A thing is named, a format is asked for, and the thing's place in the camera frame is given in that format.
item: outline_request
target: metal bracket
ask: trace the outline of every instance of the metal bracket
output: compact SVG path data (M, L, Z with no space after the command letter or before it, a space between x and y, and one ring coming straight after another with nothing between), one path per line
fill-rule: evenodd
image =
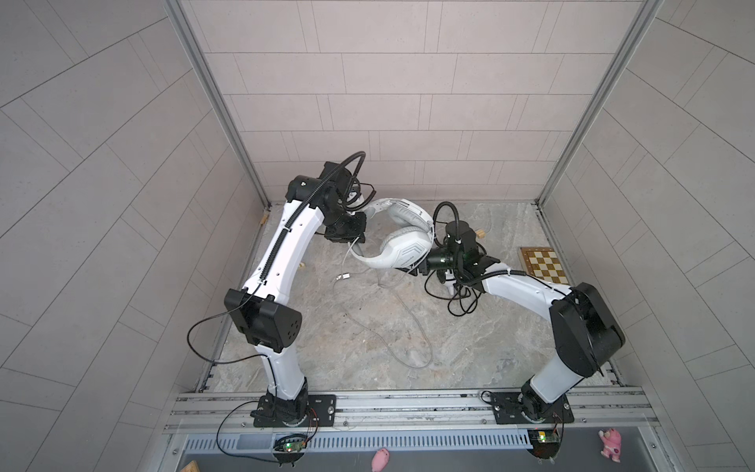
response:
M315 410L317 415L319 427L333 426L335 421L335 395L309 395L307 399L307 415L301 422L301 426L307 426L312 419L312 412L310 408ZM270 402L267 395L260 398L257 404L257 410L261 412L261 415L273 416L273 404ZM289 427L289 424L284 423L278 418L260 418L259 416L254 418L254 427Z
M489 404L493 407L496 424L533 424L522 409L517 392L491 392ZM550 422L553 413L558 415L563 423L574 423L574 413L566 395L561 396L546 410L544 417Z

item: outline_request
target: tiled wall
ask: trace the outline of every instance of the tiled wall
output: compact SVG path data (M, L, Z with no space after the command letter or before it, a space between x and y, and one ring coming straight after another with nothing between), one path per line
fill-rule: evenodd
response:
M544 205L686 470L755 470L753 24L753 2L667 0Z
M160 0L5 0L0 63L0 469L136 470L262 205Z
M531 200L639 2L182 5L272 199L364 150L382 196Z

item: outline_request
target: white headphones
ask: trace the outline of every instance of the white headphones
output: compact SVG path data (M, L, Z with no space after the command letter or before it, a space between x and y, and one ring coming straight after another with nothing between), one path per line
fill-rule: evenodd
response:
M404 199L379 199L364 208L367 219L388 210L390 219L401 228L389 234L380 246L380 255L363 256L358 244L351 254L368 267L375 269L405 269L421 261L433 246L435 225L433 217L420 206Z

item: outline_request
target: pink pig toy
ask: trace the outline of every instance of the pink pig toy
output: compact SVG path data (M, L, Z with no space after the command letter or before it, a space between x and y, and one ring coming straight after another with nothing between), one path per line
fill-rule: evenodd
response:
M600 454L613 462L621 462L618 459L618 456L621 455L621 435L619 432L611 428L607 431L598 431L598 436L603 441L603 450Z
M381 449L375 453L375 457L372 458L372 472L381 472L388 465L388 458L390 454L388 449Z

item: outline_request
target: metal corner post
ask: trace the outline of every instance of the metal corner post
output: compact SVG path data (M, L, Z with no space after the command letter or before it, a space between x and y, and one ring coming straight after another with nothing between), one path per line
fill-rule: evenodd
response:
M582 113L582 117L579 119L577 127L569 138L569 142L566 143L559 160L556 162L556 167L553 169L553 172L551 172L550 177L548 177L548 182L545 183L543 191L535 200L538 207L543 208L545 202L550 198L551 193L553 193L553 188L566 170L566 167L569 165L574 154L576 154L579 145L582 144L582 140L587 135L590 126L593 125L603 104L611 94L611 90L614 88L614 85L616 85L619 76L621 76L621 73L627 67L634 51L637 49L637 45L650 27L650 23L652 23L655 18L655 12L662 3L663 0L645 0L639 7L632 23L629 25L627 34L624 35L621 44L616 50L616 54L609 64L609 68L606 70L597 89L590 98L590 102L587 104L584 113Z
M265 189L262 186L260 177L254 170L254 166L252 166L251 164L249 154L246 152L246 148L244 148L244 144L241 140L241 136L239 135L239 131L233 124L233 119L228 112L226 104L223 102L223 95L220 93L220 89L215 83L215 80L212 78L210 68L207 64L207 61L205 60L204 54L202 54L202 50L199 48L199 43L194 37L191 26L186 19L186 15L184 14L183 9L180 5L180 0L165 0L165 11L168 13L168 17L171 19L171 23L173 23L173 27L176 29L178 38L183 44L183 48L186 50L186 55L189 56L189 60L191 61L196 75L199 78L199 82L207 91L210 103L217 113L217 117L220 120L220 126L223 128L223 132L225 132L226 136L228 137L228 141L230 142L233 151L239 158L242 167L246 171L246 174L249 176L249 178L251 178L257 194L262 199L263 205L265 205L266 208L269 208L270 199L265 193Z

